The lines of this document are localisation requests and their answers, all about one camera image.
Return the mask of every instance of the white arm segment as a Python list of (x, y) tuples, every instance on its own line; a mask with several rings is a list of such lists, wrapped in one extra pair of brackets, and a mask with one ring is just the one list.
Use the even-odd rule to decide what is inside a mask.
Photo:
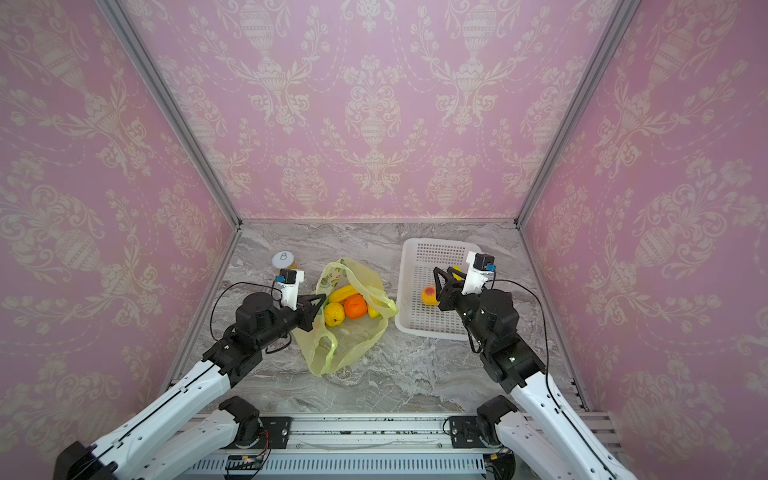
[(550, 442), (536, 432), (521, 412), (504, 415), (496, 425), (496, 436), (528, 464), (541, 480), (574, 480), (570, 467)]
[(304, 281), (304, 270), (296, 270), (296, 283), (277, 282), (280, 289), (280, 305), (296, 310), (296, 300), (299, 298), (299, 285)]
[[(525, 379), (527, 383), (525, 387), (516, 386), (513, 388), (511, 396), (536, 420), (550, 443), (570, 466), (568, 471), (573, 473), (573, 478), (577, 480), (637, 480), (632, 472), (627, 470), (605, 449), (577, 413), (568, 405), (551, 377), (549, 377), (549, 389), (556, 397), (557, 402), (549, 398), (546, 379), (547, 376), (543, 373), (536, 372)], [(581, 433), (584, 440), (576, 433), (571, 423)], [(616, 476), (611, 475), (603, 464)]]
[(468, 293), (480, 294), (480, 292), (482, 292), (482, 286), (485, 285), (485, 282), (489, 281), (493, 277), (493, 272), (483, 272), (482, 270), (478, 270), (473, 267), (473, 265), (475, 265), (475, 255), (477, 255), (477, 252), (467, 252), (467, 263), (469, 263), (469, 268), (467, 268), (467, 278), (464, 279), (462, 295), (466, 295)]
[(198, 426), (176, 435), (139, 469), (144, 480), (173, 480), (209, 453), (232, 443), (238, 424), (226, 410), (216, 410)]
[(213, 362), (197, 362), (173, 388), (128, 422), (94, 442), (93, 451), (108, 465), (118, 464), (114, 475), (131, 480), (152, 455), (192, 415), (230, 389), (230, 379)]

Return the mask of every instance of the banana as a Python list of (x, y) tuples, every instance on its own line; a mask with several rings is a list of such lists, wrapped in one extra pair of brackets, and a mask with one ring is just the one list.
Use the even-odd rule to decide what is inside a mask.
[(357, 290), (355, 290), (355, 287), (352, 285), (347, 285), (339, 288), (338, 290), (331, 292), (331, 294), (328, 295), (328, 301), (341, 303), (344, 300), (350, 298), (352, 295), (356, 295), (356, 294), (357, 294)]

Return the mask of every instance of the orange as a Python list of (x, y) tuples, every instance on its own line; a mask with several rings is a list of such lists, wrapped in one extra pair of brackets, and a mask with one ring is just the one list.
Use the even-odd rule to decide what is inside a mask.
[(357, 295), (352, 295), (346, 299), (346, 302), (344, 302), (344, 313), (350, 319), (358, 319), (365, 315), (368, 313), (368, 304), (366, 303), (366, 299), (364, 299), (359, 293)]

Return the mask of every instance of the jar lid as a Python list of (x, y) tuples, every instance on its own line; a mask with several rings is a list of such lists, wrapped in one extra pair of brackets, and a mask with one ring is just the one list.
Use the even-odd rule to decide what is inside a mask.
[(291, 265), (293, 265), (293, 254), (288, 250), (277, 252), (275, 253), (275, 256), (272, 257), (272, 266), (278, 270), (281, 268), (288, 268)]

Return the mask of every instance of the robotic arm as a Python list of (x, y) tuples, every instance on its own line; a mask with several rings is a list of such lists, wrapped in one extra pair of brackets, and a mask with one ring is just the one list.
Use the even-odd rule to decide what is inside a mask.
[(435, 268), (439, 309), (457, 312), (479, 343), (478, 353), (488, 376), (538, 422), (549, 441), (528, 425), (505, 396), (478, 409), (483, 439), (510, 448), (542, 478), (636, 480), (581, 421), (536, 353), (518, 335), (520, 316), (511, 294), (485, 288), (485, 282), (495, 275), (494, 257), (469, 252), (467, 262), (466, 274), (452, 267), (447, 272)]
[(237, 385), (262, 360), (261, 350), (294, 328), (309, 332), (326, 296), (298, 295), (301, 270), (280, 271), (280, 308), (271, 293), (251, 293), (235, 323), (173, 388), (128, 422), (85, 447), (75, 442), (56, 459), (54, 480), (175, 478), (214, 450), (248, 447), (260, 435), (259, 411), (233, 397), (195, 429), (170, 439), (200, 409)]

